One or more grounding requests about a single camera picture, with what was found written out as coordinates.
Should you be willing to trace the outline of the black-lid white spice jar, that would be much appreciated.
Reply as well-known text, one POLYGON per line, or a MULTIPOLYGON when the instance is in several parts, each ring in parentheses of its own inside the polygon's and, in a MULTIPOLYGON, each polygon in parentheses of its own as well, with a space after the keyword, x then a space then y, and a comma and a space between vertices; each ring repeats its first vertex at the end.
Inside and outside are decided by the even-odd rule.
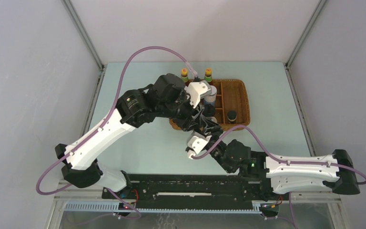
POLYGON ((212 117, 212 116, 215 115, 215 113, 216 113, 216 108, 215 108, 214 105, 212 105, 212 104, 206 104, 204 106, 203 115, 205 117, 212 117))

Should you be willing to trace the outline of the small black pepper jar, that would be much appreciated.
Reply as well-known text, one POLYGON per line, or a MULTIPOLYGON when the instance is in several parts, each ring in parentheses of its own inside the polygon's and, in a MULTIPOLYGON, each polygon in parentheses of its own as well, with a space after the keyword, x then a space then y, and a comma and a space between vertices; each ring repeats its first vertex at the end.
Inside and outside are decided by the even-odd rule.
POLYGON ((235 110, 230 110, 227 113, 227 119, 228 119, 228 122, 231 123, 231 124, 236 123, 236 120, 237 120, 237 112, 235 110))

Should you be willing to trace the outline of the silver-lid salt jar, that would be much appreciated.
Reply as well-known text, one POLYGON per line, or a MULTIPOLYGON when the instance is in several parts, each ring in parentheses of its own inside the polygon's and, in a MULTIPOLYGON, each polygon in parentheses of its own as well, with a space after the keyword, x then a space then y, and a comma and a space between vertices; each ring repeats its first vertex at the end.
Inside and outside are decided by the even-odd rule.
POLYGON ((204 97, 203 104, 215 106, 216 96, 217 96, 217 89, 215 86, 211 85, 211 93, 204 97))

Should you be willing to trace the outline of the yellow-cap sauce bottle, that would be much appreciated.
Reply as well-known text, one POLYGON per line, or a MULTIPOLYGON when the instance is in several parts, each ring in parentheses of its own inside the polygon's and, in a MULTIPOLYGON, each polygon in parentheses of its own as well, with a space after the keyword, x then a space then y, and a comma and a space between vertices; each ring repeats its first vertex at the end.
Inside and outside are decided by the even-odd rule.
POLYGON ((188 83, 189 82, 188 69, 186 69, 186 68, 181 69, 181 80, 184 83, 188 83))
POLYGON ((207 81, 208 83, 211 83, 213 81, 212 73, 213 71, 211 68, 205 69, 204 80, 207 81))

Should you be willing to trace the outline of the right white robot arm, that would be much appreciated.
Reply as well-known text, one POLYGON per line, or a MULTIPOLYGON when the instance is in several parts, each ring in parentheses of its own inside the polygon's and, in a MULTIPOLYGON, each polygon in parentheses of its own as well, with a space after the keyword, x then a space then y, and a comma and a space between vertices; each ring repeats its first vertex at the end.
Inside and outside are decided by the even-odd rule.
POLYGON ((357 195, 360 186, 366 185, 366 174, 354 168, 346 150, 336 149, 331 154, 314 157, 272 154, 247 126, 237 125, 223 134, 212 134, 203 149, 205 153, 195 159, 210 155, 227 173, 259 180, 258 193, 263 199, 271 199, 276 194, 319 189, 339 195, 357 195), (223 142, 239 128, 252 135, 261 152, 253 151, 237 140, 229 144, 223 142))

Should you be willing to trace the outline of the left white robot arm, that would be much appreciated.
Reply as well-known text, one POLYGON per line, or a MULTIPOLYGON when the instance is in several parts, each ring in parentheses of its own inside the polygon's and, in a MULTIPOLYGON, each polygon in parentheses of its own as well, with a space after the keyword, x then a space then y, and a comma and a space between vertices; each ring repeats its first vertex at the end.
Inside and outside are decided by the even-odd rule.
POLYGON ((129 197, 132 186, 127 173, 101 165, 98 156, 122 136, 157 117, 174 120, 184 131, 201 128, 200 101, 211 92, 206 81, 186 85, 171 73, 144 88, 126 91, 108 114, 75 143, 56 146, 56 155, 63 162, 63 178, 78 188, 100 185, 119 198, 129 197))

